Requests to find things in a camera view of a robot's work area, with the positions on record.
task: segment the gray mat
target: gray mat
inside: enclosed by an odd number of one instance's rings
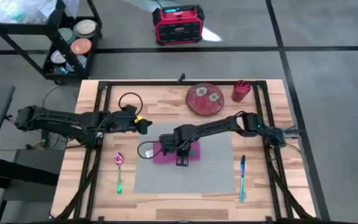
[[[156,141],[160,134],[172,133],[179,125],[157,123],[149,127],[140,141]],[[141,152],[152,149],[145,144]],[[139,158],[136,162],[134,192],[138,194],[231,194],[236,192],[231,133],[216,134],[200,139],[201,159],[189,161],[188,167],[174,163],[158,165]]]

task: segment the yellow part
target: yellow part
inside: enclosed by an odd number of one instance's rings
[[[138,117],[136,117],[136,119],[135,119],[135,123],[138,123],[141,119],[143,119],[143,117],[142,117],[142,116],[138,116]]]

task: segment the iridescent spoon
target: iridescent spoon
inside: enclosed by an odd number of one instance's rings
[[[122,194],[122,185],[121,185],[121,164],[124,163],[124,156],[121,153],[116,152],[114,155],[114,161],[118,166],[118,181],[117,181],[117,194]]]

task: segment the knife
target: knife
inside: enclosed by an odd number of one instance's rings
[[[244,176],[246,174],[246,155],[241,157],[241,189],[240,189],[240,202],[244,203],[246,200]]]

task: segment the red cup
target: red cup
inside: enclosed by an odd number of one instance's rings
[[[234,102],[240,102],[251,91],[251,85],[244,80],[236,81],[234,84],[233,93],[231,99]]]

